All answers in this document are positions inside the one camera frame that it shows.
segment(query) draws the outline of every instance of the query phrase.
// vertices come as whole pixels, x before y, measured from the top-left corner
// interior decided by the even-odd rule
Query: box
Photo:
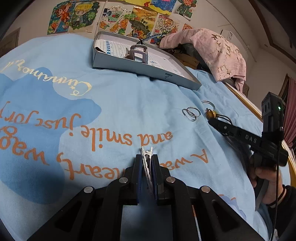
[[[146,75],[191,90],[198,90],[201,87],[198,79],[179,60],[155,45],[145,42],[148,47],[148,64],[123,58],[125,49],[129,49],[137,42],[139,40],[132,37],[99,31],[93,42],[93,68]]]

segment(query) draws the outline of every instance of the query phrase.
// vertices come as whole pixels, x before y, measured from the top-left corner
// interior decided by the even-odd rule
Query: finger
[[[257,181],[253,180],[253,179],[251,179],[250,181],[251,181],[253,188],[255,188],[257,186]]]
[[[250,157],[250,163],[251,164],[254,164],[254,155],[251,155],[251,157]]]
[[[250,167],[249,169],[249,178],[256,179],[257,175],[255,173],[255,167]]]
[[[276,171],[272,168],[260,168],[255,170],[256,175],[261,179],[266,179],[271,182],[276,182]]]

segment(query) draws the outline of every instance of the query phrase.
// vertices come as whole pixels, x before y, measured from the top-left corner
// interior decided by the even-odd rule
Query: gray clip
[[[135,53],[142,55],[142,63],[148,64],[148,50],[147,46],[141,45],[141,44],[135,44],[131,46],[131,49],[129,50],[126,48],[126,55],[124,58],[135,60]]]

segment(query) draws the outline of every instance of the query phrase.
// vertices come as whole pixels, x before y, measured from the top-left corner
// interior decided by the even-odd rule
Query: metal screw head
[[[174,177],[167,177],[166,180],[168,183],[174,183],[176,181],[176,179]]]
[[[126,177],[121,177],[121,178],[119,179],[119,182],[120,182],[120,183],[127,183],[127,182],[128,182],[128,179],[127,179]]]
[[[85,193],[91,193],[92,190],[93,190],[92,187],[85,187],[85,188],[84,188],[84,192],[85,192]]]
[[[208,193],[211,191],[211,189],[208,186],[202,186],[201,190],[205,193]]]

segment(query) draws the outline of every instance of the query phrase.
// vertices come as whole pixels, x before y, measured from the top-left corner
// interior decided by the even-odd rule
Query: colorful drawing
[[[127,25],[127,36],[139,39],[150,36],[156,18],[157,12],[135,6]]]
[[[100,28],[102,28],[102,29],[106,29],[106,28],[108,28],[108,27],[110,27],[108,24],[106,24],[104,21],[101,21],[100,22]]]
[[[128,20],[133,10],[132,5],[113,6],[114,3],[108,2],[104,8],[99,28],[107,32],[125,35]]]
[[[177,0],[151,0],[150,8],[162,13],[171,14]]]
[[[92,32],[100,2],[78,2],[75,5],[68,32]]]
[[[177,13],[187,19],[191,19],[193,11],[196,9],[197,0],[178,0],[181,5],[177,9]]]
[[[186,29],[193,29],[193,27],[185,23],[182,30],[186,30]]]
[[[170,15],[177,0],[121,0],[138,6],[150,7],[161,14]]]
[[[179,26],[180,23],[178,21],[172,20],[164,15],[159,15],[153,35],[161,34],[161,36],[151,39],[150,43],[159,45],[163,37],[168,34],[176,33],[179,29]]]
[[[68,32],[74,6],[74,3],[66,1],[59,3],[54,7],[50,17],[47,34]]]

